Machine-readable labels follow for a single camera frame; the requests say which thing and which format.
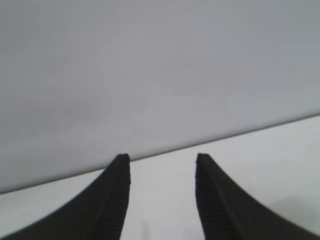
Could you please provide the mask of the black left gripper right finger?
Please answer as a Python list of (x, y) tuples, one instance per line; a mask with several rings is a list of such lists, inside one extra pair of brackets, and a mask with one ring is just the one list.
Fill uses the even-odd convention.
[(196, 159), (195, 197), (207, 240), (318, 240), (234, 182), (206, 153)]

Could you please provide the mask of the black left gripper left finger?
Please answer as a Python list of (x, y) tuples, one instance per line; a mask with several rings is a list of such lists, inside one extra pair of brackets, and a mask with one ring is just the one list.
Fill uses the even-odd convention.
[(119, 240), (129, 205), (130, 157), (119, 154), (82, 192), (6, 240)]

